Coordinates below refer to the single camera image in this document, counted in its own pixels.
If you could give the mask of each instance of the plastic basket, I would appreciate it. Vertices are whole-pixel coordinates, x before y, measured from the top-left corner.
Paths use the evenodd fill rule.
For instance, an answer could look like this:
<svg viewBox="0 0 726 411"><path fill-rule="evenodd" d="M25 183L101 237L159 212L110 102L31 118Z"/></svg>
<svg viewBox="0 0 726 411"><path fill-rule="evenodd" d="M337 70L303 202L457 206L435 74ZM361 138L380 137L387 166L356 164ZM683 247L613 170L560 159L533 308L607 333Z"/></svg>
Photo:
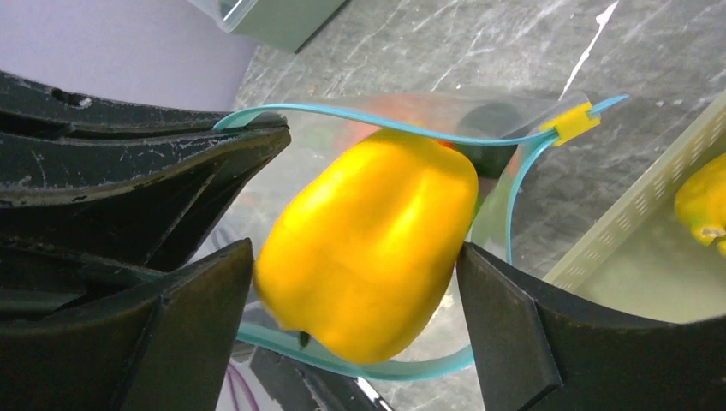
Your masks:
<svg viewBox="0 0 726 411"><path fill-rule="evenodd" d="M726 152L726 93L544 277L600 305L686 323L726 313L726 259L675 219L675 192Z"/></svg>

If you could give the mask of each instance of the plastic bag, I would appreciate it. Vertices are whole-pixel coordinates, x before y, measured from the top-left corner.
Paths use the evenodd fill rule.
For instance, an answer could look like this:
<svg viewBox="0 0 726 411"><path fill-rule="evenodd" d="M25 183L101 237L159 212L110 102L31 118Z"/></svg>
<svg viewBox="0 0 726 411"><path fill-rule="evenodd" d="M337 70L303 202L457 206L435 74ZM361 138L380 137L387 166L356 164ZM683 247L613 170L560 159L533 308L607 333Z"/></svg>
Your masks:
<svg viewBox="0 0 726 411"><path fill-rule="evenodd" d="M511 263L512 210L524 175L544 150L573 137L570 134L594 127L602 110L624 98L590 106L581 93L550 101L462 91L270 104L237 111L215 129L243 127L263 112L281 111L287 117L292 143L245 186L198 255L246 237L252 239L258 253L277 216L308 183L358 141L380 128L393 128L456 143L456 148L470 158L481 160L478 171L484 175L480 178L483 202L467 239ZM553 124L545 125L553 119ZM254 292L250 293L237 336L352 377L399 381L432 378L473 362L455 276L439 309L447 313L435 313L409 348L394 360L371 366L349 364L314 341L300 350L296 334L280 331ZM442 331L463 341L456 341L460 345L452 349L451 338L437 341L436 335Z"/></svg>

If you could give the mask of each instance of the bell pepper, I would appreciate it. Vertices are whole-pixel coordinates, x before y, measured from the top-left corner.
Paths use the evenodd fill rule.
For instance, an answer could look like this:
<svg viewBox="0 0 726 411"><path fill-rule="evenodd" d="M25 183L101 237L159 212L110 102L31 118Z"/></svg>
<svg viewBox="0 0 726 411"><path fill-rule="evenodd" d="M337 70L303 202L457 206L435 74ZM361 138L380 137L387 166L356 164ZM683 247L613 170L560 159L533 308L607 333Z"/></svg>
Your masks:
<svg viewBox="0 0 726 411"><path fill-rule="evenodd" d="M726 257L726 153L686 180L675 194L675 215L699 243L717 241Z"/></svg>
<svg viewBox="0 0 726 411"><path fill-rule="evenodd" d="M280 215L255 262L259 298L282 330L303 331L344 360L388 360L441 301L477 194L459 152L379 130Z"/></svg>

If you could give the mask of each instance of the marble surface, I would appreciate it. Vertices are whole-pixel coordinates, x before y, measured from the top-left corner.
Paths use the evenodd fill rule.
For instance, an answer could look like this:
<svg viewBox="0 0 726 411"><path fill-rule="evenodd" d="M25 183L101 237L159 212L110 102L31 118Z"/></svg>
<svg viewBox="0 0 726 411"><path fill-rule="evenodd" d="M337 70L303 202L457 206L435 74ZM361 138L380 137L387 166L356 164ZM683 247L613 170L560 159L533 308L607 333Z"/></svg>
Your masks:
<svg viewBox="0 0 726 411"><path fill-rule="evenodd" d="M468 86L630 94L524 181L515 265L542 277L726 89L724 21L726 1L709 0L352 0L300 54L260 47L236 107ZM473 367L373 385L398 411L484 408Z"/></svg>

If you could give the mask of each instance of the pepper stem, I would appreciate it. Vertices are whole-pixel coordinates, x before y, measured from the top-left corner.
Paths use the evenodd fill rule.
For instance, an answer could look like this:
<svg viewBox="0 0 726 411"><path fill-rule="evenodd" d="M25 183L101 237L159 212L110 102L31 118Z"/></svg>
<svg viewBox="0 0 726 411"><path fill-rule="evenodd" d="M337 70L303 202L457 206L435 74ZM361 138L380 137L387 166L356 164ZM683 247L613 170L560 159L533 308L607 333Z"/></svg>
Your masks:
<svg viewBox="0 0 726 411"><path fill-rule="evenodd" d="M304 331L300 331L297 335L297 343L300 347L300 350L305 349L305 347L307 347L307 344L310 343L310 334Z"/></svg>

